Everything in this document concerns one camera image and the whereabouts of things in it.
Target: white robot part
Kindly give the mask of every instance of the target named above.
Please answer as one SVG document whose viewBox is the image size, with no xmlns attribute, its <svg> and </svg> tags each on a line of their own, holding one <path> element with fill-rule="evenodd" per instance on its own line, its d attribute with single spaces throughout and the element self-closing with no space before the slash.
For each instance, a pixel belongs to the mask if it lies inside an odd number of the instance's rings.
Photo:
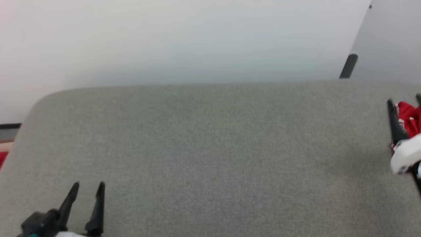
<svg viewBox="0 0 421 237">
<path fill-rule="evenodd" d="M 86 237 L 86 236 L 66 231 L 66 232 L 59 232 L 58 234 L 56 234 L 56 237 Z"/>
<path fill-rule="evenodd" d="M 421 160 L 421 134 L 402 140 L 395 149 L 390 160 L 390 168 L 394 174 L 405 173 L 409 167 Z"/>
</svg>

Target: red cloth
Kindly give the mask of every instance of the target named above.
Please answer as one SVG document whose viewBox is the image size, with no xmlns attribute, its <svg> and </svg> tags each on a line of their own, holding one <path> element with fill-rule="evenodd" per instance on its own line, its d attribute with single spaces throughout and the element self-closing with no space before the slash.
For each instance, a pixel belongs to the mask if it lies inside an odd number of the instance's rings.
<svg viewBox="0 0 421 237">
<path fill-rule="evenodd" d="M 0 169 L 1 169 L 4 161 L 6 160 L 7 154 L 8 154 L 8 152 L 0 152 Z"/>
<path fill-rule="evenodd" d="M 401 101 L 395 105 L 397 117 L 409 138 L 421 132 L 421 108 L 414 108 L 407 102 Z"/>
</svg>

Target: white wall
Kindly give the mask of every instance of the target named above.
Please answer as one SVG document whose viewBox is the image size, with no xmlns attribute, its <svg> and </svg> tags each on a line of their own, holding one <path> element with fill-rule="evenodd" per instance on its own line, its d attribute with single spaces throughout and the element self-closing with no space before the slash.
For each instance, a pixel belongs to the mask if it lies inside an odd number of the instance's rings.
<svg viewBox="0 0 421 237">
<path fill-rule="evenodd" d="M 0 1 L 0 124 L 77 87 L 336 79 L 370 2 Z"/>
<path fill-rule="evenodd" d="M 421 1 L 374 0 L 352 51 L 352 79 L 421 83 Z"/>
</svg>

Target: gray fabric surface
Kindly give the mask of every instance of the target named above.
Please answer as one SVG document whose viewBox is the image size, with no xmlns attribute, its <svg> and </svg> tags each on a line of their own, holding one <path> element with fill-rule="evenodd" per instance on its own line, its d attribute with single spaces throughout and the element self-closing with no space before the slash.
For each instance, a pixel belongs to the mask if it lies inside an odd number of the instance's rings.
<svg viewBox="0 0 421 237">
<path fill-rule="evenodd" d="M 389 170 L 386 100 L 421 86 L 311 83 L 79 89 L 33 108 L 0 172 L 0 236 L 106 183 L 105 237 L 419 236 L 410 176 Z"/>
</svg>

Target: gray cushion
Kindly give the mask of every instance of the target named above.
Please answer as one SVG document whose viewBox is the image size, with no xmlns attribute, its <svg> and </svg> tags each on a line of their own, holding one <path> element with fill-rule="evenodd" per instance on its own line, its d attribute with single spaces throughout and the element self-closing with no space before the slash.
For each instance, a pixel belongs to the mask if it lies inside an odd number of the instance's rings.
<svg viewBox="0 0 421 237">
<path fill-rule="evenodd" d="M 0 172 L 0 236 L 59 207 L 82 232 L 101 180 L 105 237 L 419 236 L 421 201 L 389 170 L 386 100 L 421 86 L 139 86 L 53 94 Z"/>
</svg>

